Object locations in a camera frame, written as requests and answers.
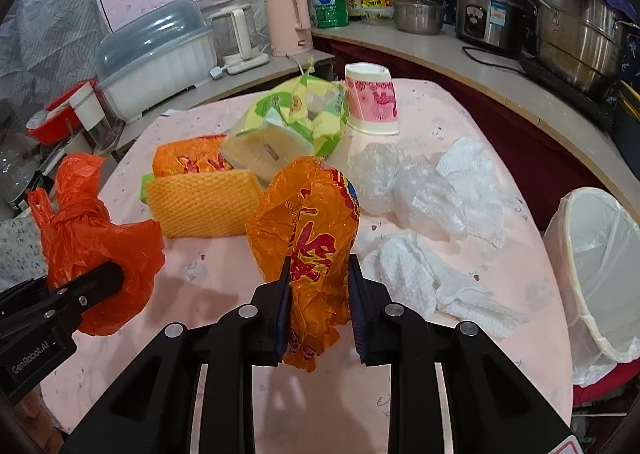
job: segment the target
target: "white trash bin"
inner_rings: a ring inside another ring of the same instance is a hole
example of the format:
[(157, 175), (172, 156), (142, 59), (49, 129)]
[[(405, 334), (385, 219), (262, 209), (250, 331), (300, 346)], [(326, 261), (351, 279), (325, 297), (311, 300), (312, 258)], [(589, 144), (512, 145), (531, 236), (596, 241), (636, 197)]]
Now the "white trash bin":
[(640, 229), (612, 195), (584, 187), (562, 198), (546, 229), (564, 306), (574, 384), (596, 383), (640, 357)]

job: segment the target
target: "green container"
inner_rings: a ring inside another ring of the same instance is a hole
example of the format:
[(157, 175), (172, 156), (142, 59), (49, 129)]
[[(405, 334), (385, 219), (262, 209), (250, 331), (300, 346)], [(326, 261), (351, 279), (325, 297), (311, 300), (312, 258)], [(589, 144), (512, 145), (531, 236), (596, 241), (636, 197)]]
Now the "green container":
[(311, 0), (318, 28), (345, 27), (349, 24), (347, 0)]

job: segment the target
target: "kitchen counter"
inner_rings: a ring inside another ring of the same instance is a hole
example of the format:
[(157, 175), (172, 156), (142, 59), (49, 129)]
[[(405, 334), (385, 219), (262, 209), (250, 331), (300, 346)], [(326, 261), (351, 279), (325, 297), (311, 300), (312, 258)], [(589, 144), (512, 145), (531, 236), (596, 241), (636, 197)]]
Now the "kitchen counter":
[[(569, 104), (533, 81), (469, 59), (445, 25), (437, 36), (418, 36), (395, 27), (362, 22), (340, 28), (314, 28), (316, 37), (356, 44), (406, 59), (455, 79), (491, 97), (539, 127), (583, 163), (640, 222), (640, 181), (620, 156), (615, 144)], [(481, 60), (518, 67), (514, 60), (479, 54)]]
[[(147, 110), (138, 120), (126, 124), (115, 145), (112, 145), (107, 152), (120, 151), (127, 144), (135, 141), (142, 132), (147, 129), (160, 115), (167, 110), (187, 111), (190, 108), (215, 102), (216, 100), (232, 97), (249, 88), (254, 88), (268, 81), (290, 75), (298, 72), (299, 68), (295, 60), (287, 57), (270, 56), (267, 64), (238, 73), (237, 75), (229, 75), (226, 72), (219, 79), (211, 80), (199, 88), (192, 88)], [(319, 50), (311, 50), (304, 54), (293, 56), (300, 65), (306, 70), (309, 66), (309, 58), (314, 59), (314, 64), (327, 63), (334, 56)]]

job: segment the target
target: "round table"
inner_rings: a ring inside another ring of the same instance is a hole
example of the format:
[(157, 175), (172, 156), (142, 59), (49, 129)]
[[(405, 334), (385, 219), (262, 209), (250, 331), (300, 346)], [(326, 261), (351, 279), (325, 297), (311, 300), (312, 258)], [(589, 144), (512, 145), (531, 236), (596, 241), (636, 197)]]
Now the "round table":
[[(466, 135), (485, 147), (485, 156), (494, 161), (500, 183), (517, 192), (513, 178), (476, 123), (447, 91), (432, 82), (408, 79), (395, 80), (394, 86), (400, 134), (372, 137), (348, 128), (329, 163), (342, 168), (350, 155), (374, 141), (400, 142), (435, 163), (456, 139)], [(224, 132), (260, 95), (230, 98), (160, 117), (136, 141), (100, 193), (111, 220), (123, 224), (150, 217), (138, 197), (140, 180), (151, 171), (157, 145)], [(363, 214), (354, 252), (362, 260), (383, 235), (398, 231), (383, 217)], [(529, 322), (499, 346), (568, 423), (572, 365), (564, 311), (540, 233), (526, 204), (522, 203), (520, 211), (508, 209), (506, 233), (500, 250), (474, 237), (430, 241), (430, 246), (451, 266), (489, 287), (498, 302), (527, 315)], [(166, 240), (164, 252), (166, 263), (156, 276), (145, 309), (115, 335), (75, 333), (78, 351), (43, 381), (44, 400), (66, 431), (73, 430), (167, 323), (182, 322), (191, 328), (215, 322), (233, 307), (248, 303), (262, 282), (245, 236)], [(434, 315), (433, 322), (456, 324), (444, 315)], [(254, 368), (258, 452), (386, 452), (390, 369), (365, 368), (355, 352), (350, 326), (340, 333), (342, 339), (319, 358), (313, 373), (286, 365)], [(195, 423), (203, 383), (201, 378)], [(451, 448), (447, 431), (446, 445)]]

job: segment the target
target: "orange snack wrapper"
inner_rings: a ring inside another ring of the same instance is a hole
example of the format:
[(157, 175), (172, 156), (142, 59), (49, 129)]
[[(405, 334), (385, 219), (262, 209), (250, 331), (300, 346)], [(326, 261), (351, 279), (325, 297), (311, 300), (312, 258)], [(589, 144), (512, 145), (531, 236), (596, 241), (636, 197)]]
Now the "orange snack wrapper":
[(348, 259), (360, 210), (353, 187), (321, 158), (300, 157), (280, 171), (246, 224), (267, 282), (291, 256), (292, 304), (284, 361), (308, 372), (349, 322)]
[(154, 155), (154, 176), (184, 173), (213, 173), (233, 169), (220, 153), (226, 135), (209, 135), (159, 145)]
[(164, 265), (164, 241), (157, 222), (111, 223), (98, 199), (103, 161), (85, 153), (65, 157), (56, 174), (60, 205), (56, 213), (43, 189), (28, 195), (49, 264), (49, 288), (61, 288), (107, 261), (124, 271), (122, 289), (82, 314), (78, 329), (87, 335), (112, 335), (140, 313), (151, 297), (154, 276)]

